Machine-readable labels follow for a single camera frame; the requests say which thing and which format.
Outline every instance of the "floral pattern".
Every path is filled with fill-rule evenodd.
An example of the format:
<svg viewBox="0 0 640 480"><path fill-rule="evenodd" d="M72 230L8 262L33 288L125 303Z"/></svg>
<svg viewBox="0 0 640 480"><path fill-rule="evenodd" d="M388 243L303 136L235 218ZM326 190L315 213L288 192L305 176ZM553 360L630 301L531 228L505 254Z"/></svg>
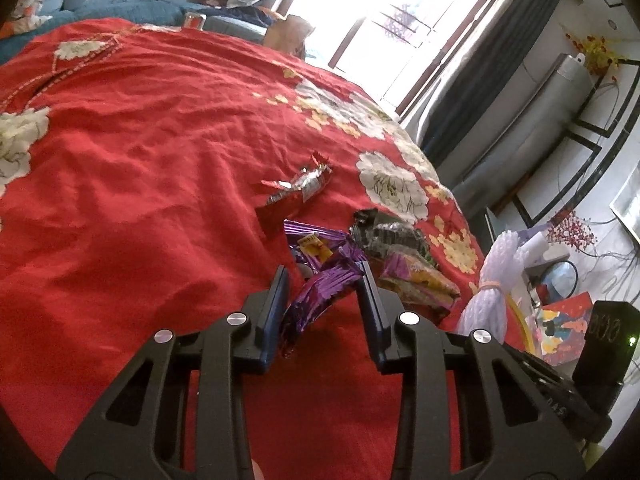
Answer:
<svg viewBox="0 0 640 480"><path fill-rule="evenodd" d="M451 232L448 236L439 234L429 236L431 243L442 247L447 261L465 274L474 274L478 270L478 254L471 246L471 236L466 229L459 233Z"/></svg>
<svg viewBox="0 0 640 480"><path fill-rule="evenodd" d="M286 79L293 79L295 77L302 77L298 72L290 68L283 68L282 73Z"/></svg>
<svg viewBox="0 0 640 480"><path fill-rule="evenodd" d="M442 219L442 217L440 215L436 215L436 218L433 219L433 225L441 233L444 232L445 224L444 224L444 220Z"/></svg>
<svg viewBox="0 0 640 480"><path fill-rule="evenodd" d="M153 23L144 23L140 25L142 30L152 30L153 32L180 32L180 27L170 27L168 25L154 25Z"/></svg>
<svg viewBox="0 0 640 480"><path fill-rule="evenodd" d="M450 190L444 187L442 184L435 183L434 186L428 185L424 187L424 190L429 196L436 199L438 202L441 202L442 205L449 205L449 202L453 200L453 203L456 205L456 209L460 212L460 214L462 214L462 210L460 209L460 206L458 205L456 199L453 197L453 193L450 192Z"/></svg>
<svg viewBox="0 0 640 480"><path fill-rule="evenodd" d="M351 94L352 102L343 101L328 90L318 88L308 79L303 79L296 86L296 92L301 96L297 100L298 106L316 113L324 114L335 123L352 124L367 137L384 140L384 121L372 111L368 105L363 105L363 97Z"/></svg>
<svg viewBox="0 0 640 480"><path fill-rule="evenodd" d="M404 131L398 124L393 123L394 127L387 127L386 131L391 135L396 148L404 160L409 166L414 168L415 171L420 173L420 176L426 180L433 180L439 182L438 174L433 164L424 155L422 150L416 146L415 142L411 140L409 134Z"/></svg>
<svg viewBox="0 0 640 480"><path fill-rule="evenodd" d="M0 196L6 185L29 173L29 147L49 129L49 108L0 114Z"/></svg>
<svg viewBox="0 0 640 480"><path fill-rule="evenodd" d="M373 203L411 224L428 218L427 195L411 171L396 166L379 152L361 153L356 167Z"/></svg>
<svg viewBox="0 0 640 480"><path fill-rule="evenodd" d="M106 45L107 43L104 41L63 41L54 55L58 59L71 60L77 57L86 57Z"/></svg>

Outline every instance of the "candy wrapper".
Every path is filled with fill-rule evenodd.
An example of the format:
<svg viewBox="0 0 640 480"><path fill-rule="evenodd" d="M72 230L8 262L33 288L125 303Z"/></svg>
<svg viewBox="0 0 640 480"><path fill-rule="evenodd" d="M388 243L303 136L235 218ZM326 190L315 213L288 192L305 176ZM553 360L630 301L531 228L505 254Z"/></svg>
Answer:
<svg viewBox="0 0 640 480"><path fill-rule="evenodd" d="M389 215L378 209L361 209L353 214L355 223L349 231L356 243L367 256L386 258L391 246L405 246L415 249L420 256L437 268L431 257L429 244L420 229L415 229L397 216Z"/></svg>
<svg viewBox="0 0 640 480"><path fill-rule="evenodd" d="M343 231L286 220L287 243L303 276L309 278L284 313L280 340L284 353L293 348L305 328L349 294L363 275L358 262L366 256Z"/></svg>
<svg viewBox="0 0 640 480"><path fill-rule="evenodd" d="M405 308L434 323L448 316L460 289L437 269L422 231L377 209L353 216L351 235L364 250L378 286L392 290Z"/></svg>
<svg viewBox="0 0 640 480"><path fill-rule="evenodd" d="M295 217L305 202L326 187L331 174L329 161L318 152L313 152L308 164L289 182L261 180L263 186L279 190L268 197L265 205L255 208L262 230L266 234L272 234L281 227L285 218Z"/></svg>

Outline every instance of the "white flower print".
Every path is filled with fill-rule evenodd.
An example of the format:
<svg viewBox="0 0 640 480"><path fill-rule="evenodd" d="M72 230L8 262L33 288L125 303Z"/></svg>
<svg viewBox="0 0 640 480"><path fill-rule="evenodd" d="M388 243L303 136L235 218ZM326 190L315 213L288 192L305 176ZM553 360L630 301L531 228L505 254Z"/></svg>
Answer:
<svg viewBox="0 0 640 480"><path fill-rule="evenodd" d="M168 25L153 25L152 23L145 23L140 25L140 28L144 30L152 30L154 32L180 32L180 27L169 27Z"/></svg>
<svg viewBox="0 0 640 480"><path fill-rule="evenodd" d="M373 203L383 205L411 224L427 219L429 199L411 171L396 166L379 152L361 153L356 167Z"/></svg>
<svg viewBox="0 0 640 480"><path fill-rule="evenodd" d="M63 41L58 45L54 55L64 60L86 57L106 45L104 41Z"/></svg>
<svg viewBox="0 0 640 480"><path fill-rule="evenodd" d="M420 176L426 180L433 180L439 182L440 179L436 173L436 169L429 159L424 155L422 150L416 146L416 144L409 138L409 135L402 129L398 130L406 135L406 138L401 134L393 134L391 137L402 155L404 160L409 166L414 168L415 171L420 173Z"/></svg>
<svg viewBox="0 0 640 480"><path fill-rule="evenodd" d="M49 108L0 114L0 196L6 185L30 171L29 147L49 129Z"/></svg>
<svg viewBox="0 0 640 480"><path fill-rule="evenodd" d="M328 115L337 123L353 123L368 137L380 140L385 138L380 119L372 114L368 107L363 106L359 100L351 103L343 101L328 90L318 88L308 79L303 79L296 86L296 92L304 98L306 107Z"/></svg>

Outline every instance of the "black device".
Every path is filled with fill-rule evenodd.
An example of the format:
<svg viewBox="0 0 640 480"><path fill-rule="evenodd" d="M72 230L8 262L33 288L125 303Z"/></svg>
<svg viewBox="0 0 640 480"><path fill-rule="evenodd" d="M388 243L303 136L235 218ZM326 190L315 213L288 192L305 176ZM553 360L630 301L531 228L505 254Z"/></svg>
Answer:
<svg viewBox="0 0 640 480"><path fill-rule="evenodd" d="M600 442L611 427L609 412L596 412L574 382L542 359L504 345L505 350L533 381L546 403L562 421L576 444Z"/></svg>
<svg viewBox="0 0 640 480"><path fill-rule="evenodd" d="M587 403L609 413L640 337L640 312L623 301L596 301L573 380Z"/></svg>
<svg viewBox="0 0 640 480"><path fill-rule="evenodd" d="M577 480L584 463L568 431L512 355L486 330L438 330L375 286L356 287L369 353L403 376L392 480ZM456 380L462 470L450 472L447 371Z"/></svg>
<svg viewBox="0 0 640 480"><path fill-rule="evenodd" d="M402 374L392 480L578 480L585 473L572 434L541 388L526 354L487 331L438 330L377 288L368 264L356 284L369 353L383 374ZM50 473L0 410L0 475L12 480L254 480L241 377L274 359L288 296L280 268L265 292L202 332L159 330L103 393ZM200 371L196 472L182 469L189 377ZM462 470L450 472L449 392L460 412ZM546 377L549 370L544 370ZM573 390L575 428L599 419Z"/></svg>

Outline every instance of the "black border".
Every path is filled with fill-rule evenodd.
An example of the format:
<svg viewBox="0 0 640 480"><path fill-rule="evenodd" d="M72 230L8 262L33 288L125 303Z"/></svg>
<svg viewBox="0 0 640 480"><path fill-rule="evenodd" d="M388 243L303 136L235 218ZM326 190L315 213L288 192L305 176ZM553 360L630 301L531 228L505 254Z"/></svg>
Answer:
<svg viewBox="0 0 640 480"><path fill-rule="evenodd" d="M631 102L631 99L633 98L633 95L636 92L638 85L640 84L640 60L635 60L635 59L621 60L620 64L637 66L638 69L636 70L636 76L634 77L634 80L631 83L631 87L629 88L629 91L626 94L625 100L622 103L622 106L620 107L620 110L618 111L616 118L609 125L609 127L605 130L600 126L596 126L595 124L587 123L586 121L579 119L580 115L586 110L587 106L590 104L591 99L593 98L595 92L600 87L602 80L604 79L603 77L598 79L598 81L594 85L594 88L591 90L590 94L587 96L587 99L578 110L578 113L576 114L576 119L573 120L573 124L580 126L582 128L585 128L589 131L592 131L596 134L599 134L600 136L603 136L606 139L609 139L612 136L614 130L622 120L622 117L626 113L629 103ZM616 138L613 145L610 147L609 151L605 154L604 158L600 161L596 170L587 178L585 183L580 186L580 188L575 192L575 194L565 203L564 209L568 211L575 209L578 206L578 204L580 204L580 202L593 189L593 187L598 183L602 175L612 165L613 161L618 156L618 153L620 152L620 150L622 150L622 147L625 145L626 140L629 138L631 131L636 126L636 122L638 122L639 116L640 116L640 96L636 100L636 104L634 105L631 111L631 115L629 115L629 118L626 120L625 126L622 128L622 130L618 134L618 137ZM531 172L532 175L535 174L537 170L539 170L540 166L542 166L544 161L548 159L551 153L553 153L553 151L555 151L558 148L558 146L562 143L562 141L565 139L574 140L575 142L579 142L583 146L589 148L591 150L591 155L587 158L585 163L581 165L580 169L574 174L574 176L571 177L569 182L560 190L560 192L556 194L556 196L553 197L551 201L535 217L533 218L531 217L530 213L527 211L527 209L525 208L524 204L522 203L522 201L520 200L517 194L513 196L511 203L513 203L514 207L517 209L520 217L522 218L522 221L525 223L527 228L534 227L562 200L562 197L564 197L569 192L569 190L575 185L575 183L578 182L578 180L586 174L589 167L591 166L591 164L593 164L596 157L602 150L602 148L599 145L592 142L591 140L586 139L585 137L579 134L576 134L575 132L565 129L564 134L560 137L558 142L556 142L555 145L553 145L552 148L549 150L549 152L547 152L547 154L538 161L537 165L534 167L534 169Z"/></svg>

